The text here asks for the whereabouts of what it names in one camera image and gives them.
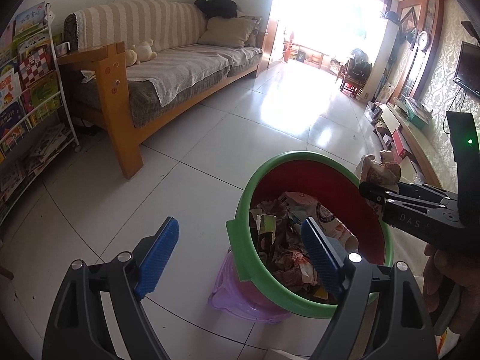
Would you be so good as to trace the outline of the wooden frame sofa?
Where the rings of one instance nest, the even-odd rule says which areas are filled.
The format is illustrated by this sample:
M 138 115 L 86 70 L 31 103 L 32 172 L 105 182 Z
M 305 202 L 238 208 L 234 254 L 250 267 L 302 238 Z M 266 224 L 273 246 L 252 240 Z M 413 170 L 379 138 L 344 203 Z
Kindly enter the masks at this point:
M 198 43 L 208 18 L 194 3 L 137 0 L 98 5 L 64 21 L 69 55 L 59 64 L 74 116 L 104 129 L 126 178 L 142 167 L 140 146 L 202 100 L 252 73 L 264 58 L 262 18 L 242 48 Z M 154 42 L 157 57 L 127 67 L 125 51 Z

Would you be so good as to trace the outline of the wooden chair far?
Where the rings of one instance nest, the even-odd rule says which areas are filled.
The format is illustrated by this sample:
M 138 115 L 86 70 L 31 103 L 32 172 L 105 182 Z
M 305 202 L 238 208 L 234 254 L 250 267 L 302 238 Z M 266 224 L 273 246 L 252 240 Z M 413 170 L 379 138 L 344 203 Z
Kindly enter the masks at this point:
M 352 98 L 357 98 L 362 94 L 372 69 L 373 65 L 369 62 L 368 55 L 362 49 L 354 49 L 337 75 L 337 78 L 342 79 L 339 89 L 341 91 L 346 89 Z

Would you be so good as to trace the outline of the beige cushion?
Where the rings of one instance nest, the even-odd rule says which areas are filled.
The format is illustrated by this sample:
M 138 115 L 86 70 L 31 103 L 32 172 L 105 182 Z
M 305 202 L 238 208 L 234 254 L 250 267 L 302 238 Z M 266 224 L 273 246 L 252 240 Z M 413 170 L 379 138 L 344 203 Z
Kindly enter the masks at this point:
M 205 46 L 242 48 L 255 26 L 256 22 L 248 18 L 213 17 L 208 20 L 207 30 L 198 43 Z

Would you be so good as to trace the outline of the purple plastic stool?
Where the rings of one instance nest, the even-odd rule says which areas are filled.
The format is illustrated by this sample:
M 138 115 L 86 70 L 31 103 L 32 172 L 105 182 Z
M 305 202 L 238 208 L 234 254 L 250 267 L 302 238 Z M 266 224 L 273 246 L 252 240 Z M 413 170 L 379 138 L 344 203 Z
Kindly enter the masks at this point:
M 253 283 L 239 280 L 231 250 L 221 264 L 208 304 L 217 311 L 253 323 L 277 324 L 292 316 L 268 300 Z

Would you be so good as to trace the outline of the pink white paper bag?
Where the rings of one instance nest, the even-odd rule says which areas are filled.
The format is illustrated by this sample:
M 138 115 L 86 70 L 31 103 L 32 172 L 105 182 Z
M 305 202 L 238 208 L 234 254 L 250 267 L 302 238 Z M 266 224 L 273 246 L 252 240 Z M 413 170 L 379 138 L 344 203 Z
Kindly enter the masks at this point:
M 315 219 L 326 236 L 340 242 L 347 252 L 357 251 L 359 242 L 348 228 L 317 199 L 306 193 L 285 192 L 281 202 L 287 211 L 300 224 L 308 217 Z

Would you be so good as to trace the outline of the wall television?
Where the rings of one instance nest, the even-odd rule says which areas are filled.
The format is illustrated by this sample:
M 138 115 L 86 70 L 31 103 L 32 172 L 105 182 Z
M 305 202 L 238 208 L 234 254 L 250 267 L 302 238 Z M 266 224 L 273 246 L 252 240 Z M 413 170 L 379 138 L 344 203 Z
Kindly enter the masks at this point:
M 480 48 L 462 41 L 453 81 L 462 89 L 480 97 Z

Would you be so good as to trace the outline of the plush toy on sofa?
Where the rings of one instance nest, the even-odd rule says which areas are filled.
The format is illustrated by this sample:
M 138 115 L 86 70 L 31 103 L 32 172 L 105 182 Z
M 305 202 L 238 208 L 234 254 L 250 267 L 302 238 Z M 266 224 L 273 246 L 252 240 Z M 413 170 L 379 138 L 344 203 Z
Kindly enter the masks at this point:
M 152 49 L 154 42 L 143 41 L 138 46 L 132 45 L 131 49 L 126 49 L 124 57 L 127 67 L 134 66 L 135 64 L 141 64 L 157 57 L 157 53 Z

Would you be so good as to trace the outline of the long tv cabinet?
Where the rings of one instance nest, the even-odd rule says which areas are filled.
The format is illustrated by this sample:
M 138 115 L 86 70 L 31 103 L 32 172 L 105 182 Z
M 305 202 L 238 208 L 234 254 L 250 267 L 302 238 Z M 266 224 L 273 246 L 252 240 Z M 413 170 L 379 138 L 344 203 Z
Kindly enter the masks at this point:
M 393 153 L 403 178 L 456 191 L 456 181 L 422 131 L 390 103 L 368 102 L 364 116 L 383 150 Z

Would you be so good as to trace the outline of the black clothing on sofa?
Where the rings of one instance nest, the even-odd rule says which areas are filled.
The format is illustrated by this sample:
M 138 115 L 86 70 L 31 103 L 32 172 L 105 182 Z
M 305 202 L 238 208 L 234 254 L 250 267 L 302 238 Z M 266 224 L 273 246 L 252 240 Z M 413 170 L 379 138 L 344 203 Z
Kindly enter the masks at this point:
M 194 4 L 208 19 L 237 17 L 238 6 L 233 0 L 196 0 Z

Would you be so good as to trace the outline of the crumpled red paper wad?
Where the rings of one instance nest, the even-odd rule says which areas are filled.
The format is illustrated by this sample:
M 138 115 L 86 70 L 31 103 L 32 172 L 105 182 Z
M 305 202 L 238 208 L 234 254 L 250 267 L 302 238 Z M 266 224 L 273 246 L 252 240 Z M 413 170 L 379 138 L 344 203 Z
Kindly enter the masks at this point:
M 382 150 L 378 158 L 374 154 L 365 155 L 357 165 L 355 175 L 360 182 L 378 185 L 396 193 L 400 191 L 401 167 L 389 150 Z

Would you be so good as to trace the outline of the wall clock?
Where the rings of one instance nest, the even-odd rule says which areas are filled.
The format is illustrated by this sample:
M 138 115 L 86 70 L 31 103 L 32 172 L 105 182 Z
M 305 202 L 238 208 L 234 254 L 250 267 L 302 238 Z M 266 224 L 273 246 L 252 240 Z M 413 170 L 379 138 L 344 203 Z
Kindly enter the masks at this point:
M 416 46 L 421 52 L 426 52 L 431 43 L 431 36 L 427 31 L 421 31 L 416 38 Z

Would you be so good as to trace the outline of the green box on cabinet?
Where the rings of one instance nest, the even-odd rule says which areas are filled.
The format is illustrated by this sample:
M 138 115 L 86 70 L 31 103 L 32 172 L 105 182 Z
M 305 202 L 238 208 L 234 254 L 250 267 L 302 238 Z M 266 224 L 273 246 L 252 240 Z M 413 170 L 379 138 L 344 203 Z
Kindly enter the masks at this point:
M 432 114 L 415 98 L 401 96 L 399 101 L 405 106 L 408 120 L 417 128 L 422 129 L 431 122 Z

